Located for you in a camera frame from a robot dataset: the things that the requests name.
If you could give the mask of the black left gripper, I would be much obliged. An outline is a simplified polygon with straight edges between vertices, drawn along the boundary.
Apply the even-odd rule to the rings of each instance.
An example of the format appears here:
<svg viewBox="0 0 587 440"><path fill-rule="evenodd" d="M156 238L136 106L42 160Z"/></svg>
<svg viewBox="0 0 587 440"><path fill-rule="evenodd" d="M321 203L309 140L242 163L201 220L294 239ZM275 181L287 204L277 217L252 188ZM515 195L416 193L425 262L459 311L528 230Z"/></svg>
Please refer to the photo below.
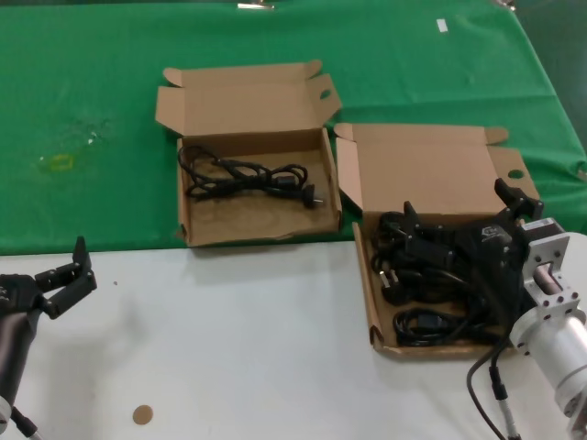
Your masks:
<svg viewBox="0 0 587 440"><path fill-rule="evenodd" d="M29 275L1 276L1 316L39 313L55 320L97 289L90 254L83 236L78 236L72 262Z"/></svg>

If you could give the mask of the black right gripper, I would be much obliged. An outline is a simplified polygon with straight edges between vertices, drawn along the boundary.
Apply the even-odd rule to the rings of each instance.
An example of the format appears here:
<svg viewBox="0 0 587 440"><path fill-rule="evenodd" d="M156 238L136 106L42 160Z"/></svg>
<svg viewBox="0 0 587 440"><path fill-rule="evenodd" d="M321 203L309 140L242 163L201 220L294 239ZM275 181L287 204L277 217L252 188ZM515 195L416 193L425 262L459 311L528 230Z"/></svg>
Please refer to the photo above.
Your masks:
<svg viewBox="0 0 587 440"><path fill-rule="evenodd" d="M542 217L542 202L498 178L494 191L504 203L500 214L458 225L453 246L470 267L472 287L483 299L526 299L522 266L525 251L516 237L520 218ZM404 252L435 267L453 267L455 254L437 229L422 227L410 202L404 202Z"/></svg>

